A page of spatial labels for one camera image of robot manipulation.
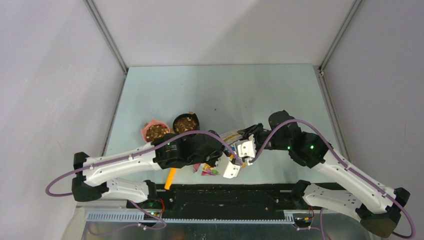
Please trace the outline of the cat food bag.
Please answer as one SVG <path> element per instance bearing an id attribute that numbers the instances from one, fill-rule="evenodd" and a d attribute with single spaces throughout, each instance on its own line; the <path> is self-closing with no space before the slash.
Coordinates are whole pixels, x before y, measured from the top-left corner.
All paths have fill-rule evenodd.
<path id="1" fill-rule="evenodd" d="M 226 148 L 221 157 L 215 162 L 214 166 L 207 163 L 195 164 L 192 167 L 192 171 L 195 175 L 221 176 L 223 178 L 232 179 L 237 177 L 241 169 L 252 164 L 252 160 L 256 157 L 256 144 L 252 133 L 243 135 L 240 130 L 230 130 L 220 133 L 219 137 L 226 142 L 241 159 L 241 165 L 238 164 L 234 155 Z"/>

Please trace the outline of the yellow plastic scoop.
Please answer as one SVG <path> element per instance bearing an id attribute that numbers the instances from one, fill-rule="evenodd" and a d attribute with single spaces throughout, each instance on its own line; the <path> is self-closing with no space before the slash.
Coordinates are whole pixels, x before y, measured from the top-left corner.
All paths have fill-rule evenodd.
<path id="1" fill-rule="evenodd" d="M 168 176 L 166 178 L 165 184 L 164 184 L 165 190 L 170 190 L 170 188 L 173 184 L 173 180 L 174 180 L 174 177 L 175 177 L 177 170 L 178 170 L 177 168 L 171 168 L 170 169 Z"/>

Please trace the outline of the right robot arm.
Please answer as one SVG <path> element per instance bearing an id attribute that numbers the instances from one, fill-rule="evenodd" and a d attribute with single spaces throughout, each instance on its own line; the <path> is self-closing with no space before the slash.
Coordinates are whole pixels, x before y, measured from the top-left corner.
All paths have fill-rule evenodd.
<path id="1" fill-rule="evenodd" d="M 240 130 L 252 138 L 255 154 L 264 150 L 287 151 L 298 165 L 319 172 L 342 187 L 330 190 L 306 180 L 299 180 L 291 190 L 291 204 L 297 209 L 319 207 L 358 221 L 368 232 L 381 238 L 394 235 L 401 217 L 411 221 L 405 210 L 410 193 L 373 179 L 343 157 L 315 128 L 301 130 L 304 120 L 278 111 L 268 118 L 270 129 L 258 123 Z"/>

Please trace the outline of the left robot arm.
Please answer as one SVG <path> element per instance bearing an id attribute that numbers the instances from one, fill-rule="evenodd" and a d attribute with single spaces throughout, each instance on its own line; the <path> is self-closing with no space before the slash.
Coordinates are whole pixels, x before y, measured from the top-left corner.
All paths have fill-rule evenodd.
<path id="1" fill-rule="evenodd" d="M 101 198 L 127 199 L 153 208 L 158 202 L 156 185 L 150 180 L 133 182 L 123 176 L 170 168 L 181 169 L 196 164 L 215 164 L 226 145 L 212 131 L 167 133 L 131 151 L 90 157 L 85 152 L 73 156 L 76 171 L 71 193 L 77 202 Z"/>

